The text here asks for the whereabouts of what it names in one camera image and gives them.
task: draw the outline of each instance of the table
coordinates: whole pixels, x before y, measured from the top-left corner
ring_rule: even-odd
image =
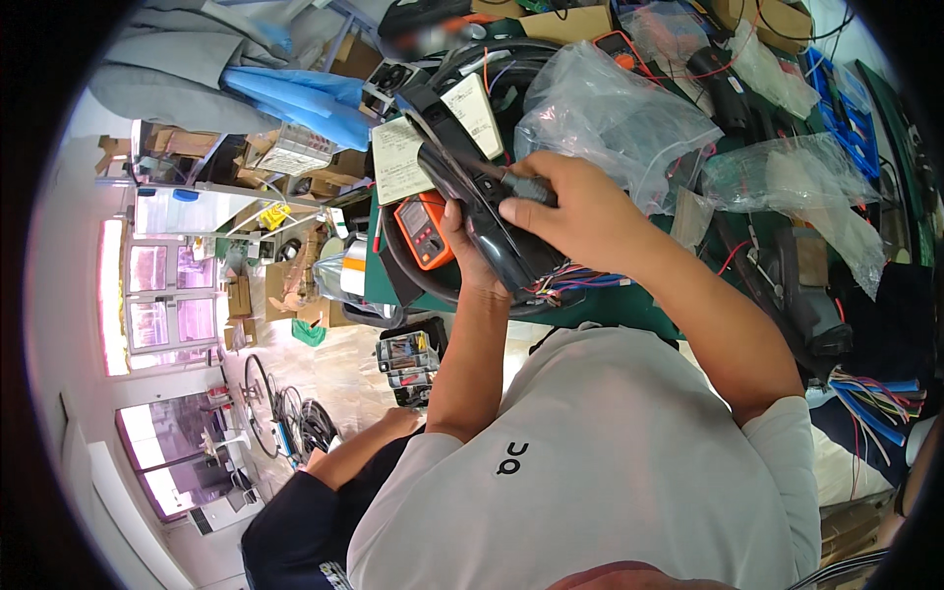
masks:
[[[652,69],[654,74],[660,76],[661,73],[658,72],[658,68],[653,66],[654,64],[650,64],[650,69]],[[687,98],[670,80],[666,81],[666,87],[674,93]],[[767,109],[768,113],[773,113],[776,109],[764,98],[760,98],[759,106]],[[804,133],[807,130],[814,133],[825,130],[822,119],[816,109],[813,109],[806,123],[808,128],[803,125],[798,126],[799,133]],[[744,142],[742,140],[731,137],[722,138],[716,145],[718,153],[728,152],[743,146]],[[736,213],[724,214],[727,216],[734,234],[741,240],[747,240],[749,238],[748,216]],[[371,195],[370,229],[368,230],[368,236],[374,235],[378,218],[379,207],[377,192],[375,190]],[[672,217],[665,215],[653,215],[649,220],[658,228],[668,232],[672,226],[672,219]],[[775,229],[785,228],[790,225],[786,217],[775,212],[755,213],[752,216],[752,222],[761,247],[771,245],[772,235]],[[380,249],[382,250],[385,246],[386,241],[381,239]],[[727,258],[727,251],[711,228],[709,228],[708,233],[705,235],[705,241],[702,247],[702,259],[705,260],[711,268],[718,270],[720,265]],[[452,284],[459,283],[458,269],[455,268],[454,263],[431,272],[443,281],[449,281]],[[390,285],[390,281],[383,270],[379,256],[371,252],[370,248],[368,248],[367,251],[365,274],[365,299],[372,303],[398,305],[393,287]],[[740,278],[734,270],[728,270],[721,276],[735,287],[741,287]],[[437,312],[455,312],[453,306],[440,301],[430,294],[423,294],[411,304],[410,307]],[[653,302],[652,296],[639,285],[588,289],[586,291],[585,300],[573,307],[551,310],[516,319],[524,322],[562,326],[565,328],[575,328],[581,322],[594,321],[604,325],[618,324],[628,328],[647,329],[655,332],[661,338],[684,339],[684,334],[679,332],[678,328],[676,328],[668,316]]]

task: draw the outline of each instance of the printed logo on shirt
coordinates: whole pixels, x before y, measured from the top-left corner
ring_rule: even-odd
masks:
[[[331,590],[354,590],[347,581],[347,574],[337,562],[323,562],[318,566],[325,580],[331,584]]]
[[[514,475],[518,472],[518,469],[521,468],[521,460],[514,459],[514,457],[520,457],[524,455],[528,450],[528,443],[516,447],[517,443],[510,443],[508,445],[508,454],[510,457],[505,459],[500,464],[498,464],[498,471],[495,472],[496,475]]]

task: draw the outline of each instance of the multimeter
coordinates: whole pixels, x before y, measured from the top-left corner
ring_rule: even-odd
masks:
[[[593,40],[593,44],[596,45],[600,51],[613,58],[616,65],[624,70],[632,71],[638,69],[641,70],[642,75],[652,76],[652,72],[646,64],[643,63],[638,54],[633,51],[634,47],[632,46],[632,42],[623,31],[610,31],[609,33],[600,35]]]
[[[439,268],[456,258],[439,229],[439,220],[445,211],[446,200],[436,191],[407,199],[394,211],[396,223],[423,270]]]

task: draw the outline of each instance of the plastic bag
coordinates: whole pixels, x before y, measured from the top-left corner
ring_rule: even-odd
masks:
[[[855,282],[875,300],[885,268],[885,251],[882,236],[868,221],[848,207],[781,212],[816,228],[849,266]]]
[[[879,200],[830,133],[755,143],[710,158],[701,193],[735,213],[834,208]]]
[[[711,224],[715,208],[700,194],[685,188],[679,189],[679,198],[675,204],[675,219],[672,221],[670,236],[683,248],[695,254],[695,246],[701,244]]]
[[[655,2],[620,15],[619,22],[646,61],[664,57],[685,69],[696,51],[708,46],[708,36],[692,13],[675,2]]]
[[[691,103],[623,70],[586,41],[548,61],[524,107],[514,129],[518,160],[540,149],[586,158],[646,214],[673,212],[666,168],[723,135]]]
[[[326,256],[314,264],[314,280],[318,283],[318,293],[328,299],[343,301],[353,305],[363,312],[376,313],[380,317],[387,317],[383,313],[383,305],[368,303],[359,295],[348,293],[341,288],[341,269],[344,267],[347,252],[333,256]]]
[[[819,102],[819,93],[805,79],[781,69],[777,57],[757,40],[750,23],[738,24],[728,46],[737,55],[731,67],[752,90],[801,119],[810,116],[810,110]]]
[[[849,207],[878,193],[829,133],[755,143],[709,159],[704,196],[721,211],[778,211],[809,222],[872,299],[885,265],[882,238]]]

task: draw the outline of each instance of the handwritten note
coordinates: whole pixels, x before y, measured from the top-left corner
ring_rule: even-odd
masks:
[[[489,160],[505,150],[481,76],[475,73],[466,76],[443,94],[442,99]],[[381,205],[435,188],[416,163],[416,152],[423,141],[406,117],[371,129],[371,141],[377,199]]]
[[[481,76],[472,73],[463,78],[443,94],[443,102],[463,124],[486,158],[496,158],[505,151]]]
[[[416,152],[423,140],[406,117],[371,129],[371,141],[374,143],[377,200],[381,205],[435,188],[416,163]]]

